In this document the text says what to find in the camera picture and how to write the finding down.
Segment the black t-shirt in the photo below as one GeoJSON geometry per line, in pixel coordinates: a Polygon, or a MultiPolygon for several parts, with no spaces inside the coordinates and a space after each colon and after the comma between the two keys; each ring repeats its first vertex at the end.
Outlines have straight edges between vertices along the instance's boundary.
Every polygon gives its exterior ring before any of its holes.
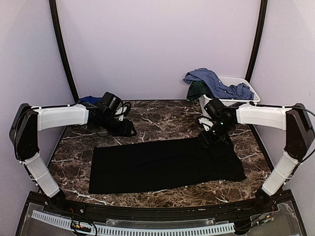
{"type": "Polygon", "coordinates": [[[187,138],[94,148],[88,192],[141,193],[245,179],[229,137],[208,148],[187,138]]]}

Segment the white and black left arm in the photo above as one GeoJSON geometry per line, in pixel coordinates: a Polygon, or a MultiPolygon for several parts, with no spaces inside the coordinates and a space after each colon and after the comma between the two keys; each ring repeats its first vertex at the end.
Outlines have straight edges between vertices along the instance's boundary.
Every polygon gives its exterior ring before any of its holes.
{"type": "Polygon", "coordinates": [[[69,202],[60,196],[63,191],[41,156],[39,138],[55,129],[61,131],[69,126],[87,124],[102,127],[112,135],[132,137],[137,132],[132,121],[126,118],[129,111],[130,106],[117,108],[88,102],[60,106],[20,105],[9,130],[15,158],[43,194],[51,199],[50,206],[58,214],[69,211],[69,202]]]}

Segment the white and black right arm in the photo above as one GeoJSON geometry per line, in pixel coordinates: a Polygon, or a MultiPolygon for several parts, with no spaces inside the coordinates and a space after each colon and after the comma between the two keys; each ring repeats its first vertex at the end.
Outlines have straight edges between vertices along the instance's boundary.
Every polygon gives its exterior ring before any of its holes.
{"type": "Polygon", "coordinates": [[[260,195],[251,203],[255,213],[269,207],[269,197],[315,152],[315,114],[301,103],[275,106],[250,102],[225,106],[214,99],[204,110],[207,115],[199,117],[197,122],[203,128],[198,137],[206,148],[224,141],[237,125],[254,126],[266,149],[283,145],[281,157],[272,158],[274,168],[258,190],[260,195]]]}

